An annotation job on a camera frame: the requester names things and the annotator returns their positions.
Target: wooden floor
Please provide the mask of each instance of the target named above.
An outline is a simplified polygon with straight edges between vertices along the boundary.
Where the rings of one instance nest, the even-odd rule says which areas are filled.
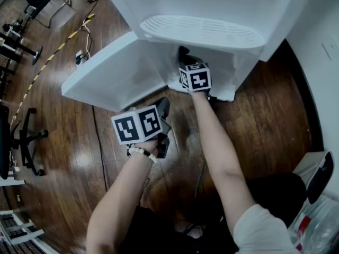
[[[25,90],[45,60],[75,31],[90,9],[87,0],[73,0],[76,15],[55,32],[32,21],[25,38],[37,49],[43,45],[39,62],[31,66],[24,57],[9,84],[3,104],[16,112]],[[99,0],[93,10],[95,19],[88,25],[95,54],[129,28],[110,0]],[[126,152],[119,146],[110,117],[112,112],[95,108],[99,136],[103,145],[102,165],[95,134],[92,107],[64,98],[61,85],[76,69],[75,53],[84,49],[86,34],[79,33],[48,64],[25,100],[19,119],[29,107],[36,107],[31,131],[47,129],[49,137],[36,144],[34,161],[44,166],[46,175],[36,177],[22,167],[20,151],[15,152],[21,171],[18,179],[26,185],[7,188],[11,205],[20,208],[46,232],[44,239],[62,253],[84,253],[88,220],[105,194],[105,184],[113,184]],[[144,106],[166,96],[171,102],[168,121],[171,146],[167,158],[155,165],[149,175],[141,204],[168,220],[192,219],[195,189],[204,163],[193,103],[187,94],[164,89],[148,97]],[[311,149],[311,137],[304,106],[283,57],[273,56],[268,63],[259,62],[236,93],[232,103],[219,102],[216,113],[229,133],[247,179],[292,171]],[[20,194],[22,202],[16,201]],[[206,170],[197,199],[215,194]],[[213,206],[208,204],[209,211]]]

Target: white wall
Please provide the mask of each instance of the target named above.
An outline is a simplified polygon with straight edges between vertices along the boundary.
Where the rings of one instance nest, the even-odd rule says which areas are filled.
[[[287,40],[313,94],[324,147],[334,156],[334,174],[326,191],[339,198],[339,55],[331,61],[322,46],[330,37],[339,43],[339,0],[310,0]]]

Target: refrigerator door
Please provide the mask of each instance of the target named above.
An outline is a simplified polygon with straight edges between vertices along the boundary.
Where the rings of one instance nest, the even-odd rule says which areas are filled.
[[[121,111],[176,78],[177,47],[138,40],[134,32],[110,43],[63,83],[63,96]]]

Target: shelf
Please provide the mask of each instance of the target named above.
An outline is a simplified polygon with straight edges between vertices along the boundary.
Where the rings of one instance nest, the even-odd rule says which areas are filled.
[[[265,44],[252,28],[207,18],[156,15],[143,21],[140,27],[156,38],[212,49],[248,50]]]

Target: black pants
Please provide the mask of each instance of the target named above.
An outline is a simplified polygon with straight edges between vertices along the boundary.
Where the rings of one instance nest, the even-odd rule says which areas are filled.
[[[255,179],[248,182],[248,187],[255,201],[287,227],[306,199],[305,185],[295,174]],[[235,253],[237,250],[225,220],[208,224],[203,236],[194,239],[173,231],[150,209],[137,207],[119,253]]]

